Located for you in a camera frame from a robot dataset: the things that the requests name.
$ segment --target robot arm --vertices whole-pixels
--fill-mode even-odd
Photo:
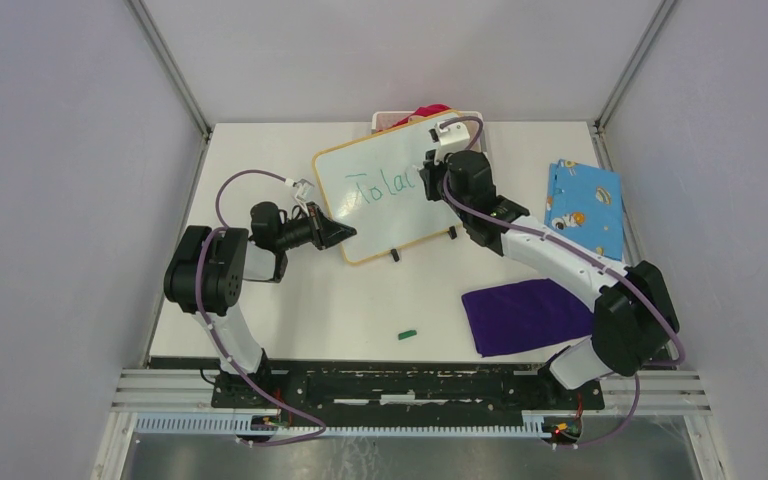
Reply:
[[[213,338],[222,370],[235,374],[234,358],[246,373],[256,373],[265,353],[252,336],[238,305],[243,280],[278,283],[287,269],[287,250],[312,243],[318,250],[330,248],[354,236],[354,228],[326,217],[313,202],[303,215],[282,221],[278,207],[262,202],[251,210],[251,237],[244,228],[229,228],[210,245],[202,272],[202,303],[210,323],[196,306],[196,272],[203,242],[210,227],[190,226],[178,243],[163,278],[166,298]]]
[[[438,128],[432,137],[446,134]],[[451,152],[457,150],[452,144],[445,148],[450,151],[444,155],[429,152],[420,170],[426,198],[449,204],[476,244],[535,267],[594,313],[593,335],[550,359],[541,369],[544,377],[572,390],[612,372],[630,376],[666,345],[667,332],[626,280],[678,331],[664,279],[655,266],[641,262],[628,267],[557,236],[526,208],[496,194],[490,162],[483,153]],[[613,276],[623,274],[622,279]]]

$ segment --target gray wall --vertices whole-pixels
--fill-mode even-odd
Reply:
[[[0,478],[87,478],[199,137],[121,0],[0,1]]]
[[[589,120],[659,0],[146,0],[211,122]]]
[[[608,142],[737,478],[768,478],[768,2],[681,2]]]

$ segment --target wire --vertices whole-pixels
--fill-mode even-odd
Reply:
[[[584,413],[584,401],[581,398],[581,393],[578,393],[578,410],[575,411],[575,421],[581,421],[581,415]]]
[[[443,193],[446,196],[446,200],[448,200],[449,203],[454,205],[459,210],[462,210],[466,213],[474,215],[482,220],[486,220],[494,225],[509,228],[511,230],[516,230],[518,232],[529,233],[531,235],[540,237],[541,240],[544,240],[544,239],[548,240],[560,246],[564,250],[572,253],[573,255],[581,258],[582,260],[591,264],[595,268],[598,268],[600,271],[606,272],[615,280],[623,284],[624,287],[626,287],[635,297],[637,297],[638,300],[640,300],[641,303],[643,303],[646,309],[649,310],[649,313],[651,313],[652,316],[655,317],[655,320],[658,322],[658,324],[661,325],[661,328],[664,329],[667,336],[670,338],[670,340],[672,340],[673,344],[676,347],[676,350],[678,351],[678,357],[675,360],[669,360],[669,361],[663,361],[663,362],[650,362],[649,365],[675,367],[677,365],[681,365],[684,362],[684,359],[685,359],[684,345],[681,343],[681,340],[678,339],[678,335],[676,335],[675,331],[672,329],[669,322],[667,322],[667,319],[664,318],[663,315],[661,315],[661,312],[659,312],[658,309],[655,308],[655,305],[649,300],[649,298],[647,298],[646,295],[643,294],[643,292],[641,292],[633,283],[631,283],[631,281],[625,278],[624,275],[621,275],[620,273],[616,272],[612,268],[609,268],[605,263],[600,262],[598,259],[592,257],[589,252],[582,250],[576,247],[575,245],[569,243],[568,241],[563,239],[563,237],[560,237],[558,235],[546,234],[545,232],[541,230],[537,230],[536,228],[530,228],[522,225],[514,225],[513,223],[504,222],[502,220],[499,220],[498,218],[493,218],[490,215],[485,215],[457,201],[455,197],[452,196],[452,193],[449,191],[449,172],[446,172],[446,175],[443,177]]]
[[[236,177],[242,175],[242,174],[243,174],[243,172],[237,174],[235,177],[232,177],[231,179],[229,179],[229,181],[232,180],[233,178],[236,178]],[[281,178],[281,177],[278,177],[275,174],[269,174],[269,176],[273,176],[275,178]],[[217,196],[217,203],[216,203],[217,206],[219,205],[218,200],[219,200],[219,197]],[[216,329],[212,328],[213,327],[213,320],[210,318],[210,315],[208,315],[207,312],[204,310],[204,303],[202,301],[201,288],[202,288],[202,275],[204,274],[204,263],[205,263],[205,260],[207,259],[207,251],[210,249],[210,242],[213,241],[213,238],[218,233],[224,232],[227,229],[228,229],[227,227],[221,227],[221,228],[217,228],[217,229],[211,231],[210,234],[207,235],[207,238],[204,240],[204,243],[201,246],[201,252],[199,253],[199,261],[198,261],[198,264],[196,266],[196,306],[198,307],[199,314],[201,314],[202,318],[204,318],[205,324],[208,326],[208,330],[210,331],[210,336],[213,339],[213,343],[216,344],[216,349],[219,350],[219,353],[222,355],[222,358],[224,358],[228,362],[228,364],[231,365],[231,368],[233,368],[234,371],[237,372],[237,374],[239,374],[240,377],[243,378],[243,380],[249,385],[249,387],[251,387],[252,390],[257,392],[258,395],[260,395],[261,397],[265,398],[266,400],[269,401],[269,403],[275,405],[276,407],[278,407],[278,408],[280,408],[282,410],[287,410],[290,413],[294,413],[294,414],[296,414],[296,415],[298,415],[298,416],[300,416],[300,417],[302,417],[302,418],[304,418],[306,420],[309,420],[309,421],[315,423],[317,426],[319,426],[319,429],[317,429],[315,432],[305,433],[303,435],[298,435],[298,436],[295,436],[295,437],[285,438],[283,440],[274,440],[274,441],[261,442],[261,443],[249,442],[249,445],[250,446],[255,446],[255,447],[277,447],[279,445],[289,445],[291,443],[298,443],[298,442],[303,442],[305,440],[311,440],[311,439],[313,439],[313,438],[315,438],[315,437],[325,433],[325,429],[326,429],[325,422],[323,422],[322,420],[314,417],[313,415],[305,413],[305,412],[303,412],[303,411],[301,411],[301,410],[299,410],[297,408],[291,407],[290,405],[287,405],[286,403],[282,402],[281,400],[278,400],[277,398],[273,397],[272,395],[266,393],[265,390],[260,388],[254,382],[254,380],[249,378],[249,376],[246,375],[246,372],[243,370],[243,368],[240,366],[240,364],[237,363],[237,360],[234,359],[234,357],[232,357],[228,353],[228,350],[225,348],[225,345],[222,344],[222,339],[219,338],[219,335],[216,333]]]
[[[626,429],[628,427],[628,424],[631,423],[632,417],[634,417],[634,412],[637,411],[637,404],[640,402],[640,377],[637,376],[637,374],[634,374],[634,400],[631,402],[631,408],[628,410],[628,415],[623,418],[622,422],[620,422],[619,425],[617,425],[617,428],[611,430],[609,433],[606,433],[605,435],[602,435],[599,438],[594,438],[593,440],[588,440],[586,442],[582,443],[576,443],[575,445],[560,445],[560,444],[553,444],[557,445],[561,448],[566,449],[577,449],[581,447],[589,447],[593,445],[598,445],[602,442],[606,442],[610,440],[611,438],[614,438],[617,436],[620,432]]]
[[[216,193],[216,201],[214,202],[214,208],[216,209],[216,217],[219,218],[219,223],[222,224],[223,227],[229,228],[228,222],[225,221],[224,218],[222,218],[222,212],[219,211],[219,199],[222,198],[222,192],[225,191],[225,187],[228,186],[231,182],[233,182],[238,177],[242,177],[243,175],[248,175],[250,173],[257,173],[259,175],[266,175],[267,177],[272,177],[275,180],[279,180],[282,182],[286,182],[287,179],[285,177],[282,177],[281,175],[278,175],[277,173],[267,172],[266,170],[258,170],[258,169],[250,169],[250,170],[243,170],[242,172],[237,172],[230,177],[228,177],[228,180],[225,180],[225,183],[222,184],[221,187],[219,187],[219,191]]]
[[[216,386],[216,381],[211,382],[210,380],[207,379],[207,377],[204,376],[203,368],[199,368],[199,375],[201,375],[201,379],[204,380],[205,382],[213,385],[214,387]]]
[[[558,434],[559,434],[559,435],[563,435],[563,436],[565,436],[565,437],[567,437],[567,438],[569,438],[570,440],[573,440],[573,441],[575,441],[575,442],[577,442],[577,441],[578,441],[578,439],[579,439],[579,438],[581,438],[581,436],[580,436],[581,434],[579,434],[579,436],[578,436],[578,437],[574,437],[574,436],[570,435],[569,433],[567,433],[567,432],[566,432],[566,431],[564,431],[564,430],[559,430],[559,431],[558,431]]]
[[[293,216],[293,220],[297,220],[299,218],[306,217],[307,213],[304,211],[304,209],[301,206],[293,205],[292,216]]]
[[[473,121],[478,124],[478,129],[475,131],[475,135],[472,136],[472,138],[469,140],[469,143],[466,144],[466,148],[464,148],[464,150],[470,150],[472,149],[472,146],[475,145],[475,143],[478,141],[478,139],[481,138],[481,132],[484,131],[484,120],[482,120],[481,117],[476,117],[474,115],[464,115],[463,117],[450,118],[440,122],[440,128],[446,128],[453,123],[469,121]]]

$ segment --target small whiteboard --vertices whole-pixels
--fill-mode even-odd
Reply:
[[[416,168],[425,152],[436,148],[428,131],[458,116],[449,110],[313,157],[328,213],[358,232],[340,244],[347,262],[385,255],[461,224],[445,202],[425,199]]]

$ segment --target cartoon pattern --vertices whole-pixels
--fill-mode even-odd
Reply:
[[[546,225],[607,257],[622,258],[620,177],[561,159],[549,166]]]

